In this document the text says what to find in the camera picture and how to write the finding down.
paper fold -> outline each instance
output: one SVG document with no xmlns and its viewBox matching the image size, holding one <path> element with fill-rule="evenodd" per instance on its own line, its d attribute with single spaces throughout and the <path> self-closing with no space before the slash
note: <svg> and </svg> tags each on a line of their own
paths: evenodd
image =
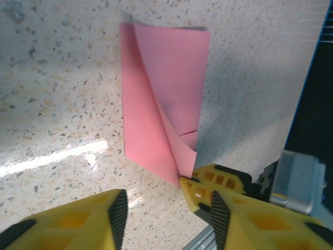
<svg viewBox="0 0 333 250">
<path fill-rule="evenodd" d="M 125 155 L 178 184 L 196 159 L 210 33 L 122 23 L 120 34 Z"/>
</svg>

yellow plastic part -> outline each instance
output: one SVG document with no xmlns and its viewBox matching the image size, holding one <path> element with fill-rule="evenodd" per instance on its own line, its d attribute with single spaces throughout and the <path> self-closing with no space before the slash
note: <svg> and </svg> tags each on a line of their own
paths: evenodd
<svg viewBox="0 0 333 250">
<path fill-rule="evenodd" d="M 194 213 L 199 209 L 199 203 L 211 206 L 214 190 L 227 189 L 239 194 L 245 194 L 244 185 L 239 176 L 216 170 L 216 164 L 210 164 L 193 171 L 192 179 L 181 177 L 180 184 L 189 210 Z"/>
<path fill-rule="evenodd" d="M 211 206 L 214 189 L 186 177 L 180 178 L 180 184 L 188 209 L 192 213 L 200 209 L 199 203 L 203 203 L 209 207 Z"/>
<path fill-rule="evenodd" d="M 218 193 L 230 210 L 225 250 L 332 250 L 305 225 L 312 222 L 322 226 L 320 221 L 235 192 Z"/>
<path fill-rule="evenodd" d="M 211 190 L 229 189 L 245 194 L 244 185 L 237 175 L 215 169 L 210 164 L 193 171 L 192 177 L 208 186 Z"/>
<path fill-rule="evenodd" d="M 6 250 L 117 250 L 108 210 L 121 191 L 107 191 L 25 218 L 36 224 Z"/>
</svg>

black rubber pad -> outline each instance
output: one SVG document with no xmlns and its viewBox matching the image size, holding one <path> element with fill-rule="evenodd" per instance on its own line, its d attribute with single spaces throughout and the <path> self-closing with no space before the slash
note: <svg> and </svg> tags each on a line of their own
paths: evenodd
<svg viewBox="0 0 333 250">
<path fill-rule="evenodd" d="M 212 215 L 210 213 L 210 207 L 204 203 L 199 203 L 198 205 L 199 209 L 195 211 L 194 214 L 199 218 L 203 219 L 209 225 L 211 225 L 213 222 L 212 222 Z"/>
<path fill-rule="evenodd" d="M 223 250 L 227 240 L 230 209 L 217 191 L 213 192 L 211 215 L 217 250 Z"/>
<path fill-rule="evenodd" d="M 236 169 L 227 168 L 227 167 L 224 167 L 221 165 L 215 165 L 214 168 L 216 170 L 227 172 L 227 173 L 233 174 L 235 176 L 238 176 L 244 186 L 245 192 L 249 192 L 251 190 L 252 177 L 248 173 L 244 173 L 244 172 L 238 171 Z"/>
<path fill-rule="evenodd" d="M 200 183 L 200 181 L 197 178 L 192 177 L 191 180 Z"/>
<path fill-rule="evenodd" d="M 306 222 L 305 224 L 307 225 L 308 228 L 312 230 L 312 232 L 314 232 L 320 238 L 326 241 L 328 244 L 333 246 L 333 231 L 312 222 Z"/>
<path fill-rule="evenodd" d="M 30 219 L 21 221 L 7 228 L 0 234 L 0 250 L 4 250 L 11 243 L 20 238 L 21 235 L 27 232 L 35 224 L 36 221 Z"/>
<path fill-rule="evenodd" d="M 127 194 L 123 189 L 108 210 L 114 246 L 121 249 L 127 220 Z"/>
</svg>

speckled countertop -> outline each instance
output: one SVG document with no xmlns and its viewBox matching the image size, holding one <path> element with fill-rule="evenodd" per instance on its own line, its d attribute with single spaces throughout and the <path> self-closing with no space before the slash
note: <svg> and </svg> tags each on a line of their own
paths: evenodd
<svg viewBox="0 0 333 250">
<path fill-rule="evenodd" d="M 284 146 L 329 0 L 29 0 L 0 11 L 0 231 L 126 188 L 124 249 L 180 249 L 205 223 L 123 156 L 119 22 L 212 32 L 197 166 L 257 177 Z"/>
</svg>

